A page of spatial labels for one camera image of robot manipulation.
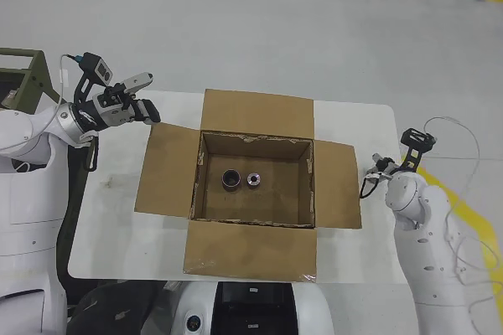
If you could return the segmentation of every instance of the black wire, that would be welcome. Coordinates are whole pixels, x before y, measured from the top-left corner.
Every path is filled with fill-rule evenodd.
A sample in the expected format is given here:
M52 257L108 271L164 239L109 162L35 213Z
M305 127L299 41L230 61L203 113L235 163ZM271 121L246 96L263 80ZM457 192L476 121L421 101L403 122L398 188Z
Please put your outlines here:
M371 188L371 191L369 191L368 194L364 195L363 194L363 189L365 188L366 186L366 181L367 181L367 178L363 178L363 184L361 185L361 190L360 190L360 198L367 198L368 196L370 196L373 192L375 192L375 189L378 187L378 182L379 182L379 179L377 179L375 181L375 185Z

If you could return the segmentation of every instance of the dark cylindrical part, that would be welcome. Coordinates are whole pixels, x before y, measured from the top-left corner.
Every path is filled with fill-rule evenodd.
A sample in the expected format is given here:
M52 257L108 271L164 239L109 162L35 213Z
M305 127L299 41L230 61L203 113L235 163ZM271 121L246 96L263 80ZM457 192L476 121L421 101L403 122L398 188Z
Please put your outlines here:
M221 184L227 192L235 191L241 184L241 175L236 170L227 170L221 176Z

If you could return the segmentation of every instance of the open cardboard box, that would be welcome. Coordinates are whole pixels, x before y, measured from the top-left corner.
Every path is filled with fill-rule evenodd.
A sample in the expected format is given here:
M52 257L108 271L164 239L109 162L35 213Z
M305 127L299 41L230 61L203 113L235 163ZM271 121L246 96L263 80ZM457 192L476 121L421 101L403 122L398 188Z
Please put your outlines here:
M354 148L314 140L313 106L207 90L200 130L152 127L135 210L190 219L184 273L314 282L314 228L361 228ZM222 187L227 169L236 191Z

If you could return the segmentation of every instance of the green metal frame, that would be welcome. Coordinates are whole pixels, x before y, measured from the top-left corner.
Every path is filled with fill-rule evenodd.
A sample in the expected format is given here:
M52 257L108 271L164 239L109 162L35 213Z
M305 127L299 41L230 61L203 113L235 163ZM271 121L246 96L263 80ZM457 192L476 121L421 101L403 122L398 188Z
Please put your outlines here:
M10 104L11 109L34 114L43 93L48 95L54 102L58 102L60 95L52 87L49 68L43 51L0 48L0 55L32 57L27 69L0 68L0 79L12 75L23 75L23 81L17 89L13 102Z

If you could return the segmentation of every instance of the concrete floor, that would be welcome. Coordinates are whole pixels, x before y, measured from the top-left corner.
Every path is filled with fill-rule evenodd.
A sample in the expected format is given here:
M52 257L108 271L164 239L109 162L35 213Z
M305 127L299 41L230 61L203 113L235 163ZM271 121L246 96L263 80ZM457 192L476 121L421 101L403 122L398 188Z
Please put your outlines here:
M493 224L503 255L503 3L8 0L0 2L0 46L44 50L54 83L60 54L91 51L116 79L153 73L155 90L386 104L399 135L423 129L431 116L452 116L479 138L484 160L467 203ZM67 66L74 83L79 71ZM445 123L429 131L438 144L423 166L458 192L474 164L474 144ZM470 249L479 260L479 246ZM417 332L407 286L323 289L338 334ZM470 294L476 299L488 291ZM494 302L477 307L475 318L484 334L501 332Z

